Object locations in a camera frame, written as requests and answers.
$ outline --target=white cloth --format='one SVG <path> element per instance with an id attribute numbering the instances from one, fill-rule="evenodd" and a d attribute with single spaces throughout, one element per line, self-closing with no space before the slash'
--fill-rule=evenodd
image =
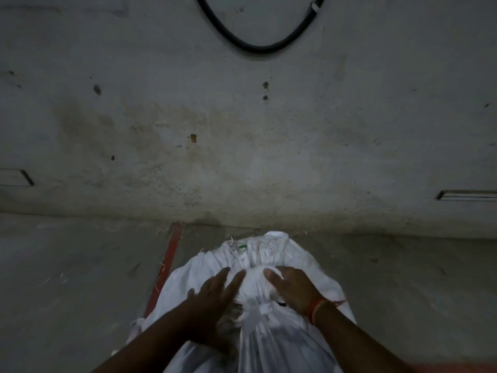
<path id="1" fill-rule="evenodd" d="M 199 253 L 176 269 L 165 282 L 157 306 L 141 326 L 145 330 L 183 302 L 190 288 L 198 292 L 222 268 L 231 267 L 226 285 L 238 271 L 246 269 L 235 298 L 243 305 L 242 315 L 233 316 L 230 326 L 219 324 L 220 333 L 239 349 L 239 358 L 227 363 L 217 352 L 189 342 L 178 351 L 165 372 L 341 372 L 319 330 L 284 306 L 283 299 L 265 279 L 264 268 L 281 275 L 275 266 L 302 269 L 323 296 L 332 301 L 345 299 L 340 285 L 326 276 L 311 254 L 286 233 L 268 232 L 264 236 L 226 241 L 220 248 Z M 355 322 L 348 302 L 339 306 L 339 310 Z"/>

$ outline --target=red painted stripe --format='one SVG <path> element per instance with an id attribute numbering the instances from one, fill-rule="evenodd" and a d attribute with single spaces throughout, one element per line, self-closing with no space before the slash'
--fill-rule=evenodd
<path id="1" fill-rule="evenodd" d="M 497 373 L 497 364 L 416 364 L 419 373 Z"/>
<path id="2" fill-rule="evenodd" d="M 160 291 L 162 290 L 165 281 L 169 277 L 169 271 L 171 270 L 172 261 L 178 247 L 178 242 L 181 239 L 183 224 L 180 222 L 175 222 L 171 225 L 171 228 L 171 239 L 169 240 L 169 245 L 164 254 L 164 260 L 162 261 L 162 265 L 157 275 L 156 285 L 152 290 L 152 294 L 145 310 L 145 318 L 147 318 L 149 314 L 152 313 L 153 309 L 157 305 L 158 296 L 160 295 Z"/>

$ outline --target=person's left hand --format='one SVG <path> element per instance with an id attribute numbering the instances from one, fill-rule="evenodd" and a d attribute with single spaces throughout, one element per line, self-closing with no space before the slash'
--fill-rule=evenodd
<path id="1" fill-rule="evenodd" d="M 229 267 L 221 269 L 217 275 L 204 282 L 198 294 L 190 289 L 187 299 L 181 304 L 189 314 L 188 339 L 225 355 L 232 354 L 233 347 L 218 334 L 216 323 L 233 301 L 245 278 L 245 270 L 241 270 L 224 288 L 229 271 Z"/>

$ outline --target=red thread bracelet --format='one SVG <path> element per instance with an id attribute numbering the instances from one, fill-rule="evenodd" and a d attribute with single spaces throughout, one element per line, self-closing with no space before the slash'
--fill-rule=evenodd
<path id="1" fill-rule="evenodd" d="M 325 298 L 319 298 L 316 301 L 311 302 L 309 307 L 307 308 L 307 318 L 309 319 L 309 323 L 314 326 L 314 311 L 320 306 L 322 303 L 327 302 L 328 300 Z"/>

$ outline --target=black cable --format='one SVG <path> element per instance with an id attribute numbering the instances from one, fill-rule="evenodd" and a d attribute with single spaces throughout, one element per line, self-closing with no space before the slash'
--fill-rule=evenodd
<path id="1" fill-rule="evenodd" d="M 305 31 L 305 29 L 307 29 L 308 26 L 311 24 L 311 22 L 314 20 L 314 18 L 317 15 L 317 10 L 319 10 L 321 5 L 323 4 L 323 1 L 324 0 L 315 0 L 314 2 L 312 2 L 307 10 L 307 14 L 304 20 L 286 38 L 280 40 L 279 42 L 270 44 L 268 46 L 255 46 L 253 44 L 244 42 L 239 37 L 235 36 L 231 31 L 229 31 L 221 23 L 219 18 L 216 17 L 214 12 L 210 8 L 209 4 L 207 3 L 207 0 L 197 0 L 198 4 L 202 8 L 202 11 L 206 15 L 206 17 L 209 19 L 209 21 L 211 21 L 212 25 L 216 28 L 217 31 L 219 31 L 219 33 L 223 37 L 225 37 L 235 47 L 245 52 L 249 52 L 251 54 L 259 54 L 259 55 L 272 54 L 276 51 L 279 51 L 280 49 L 283 49 L 286 46 L 288 46 L 290 43 L 292 43 L 296 38 L 298 38 L 300 34 L 302 34 Z"/>

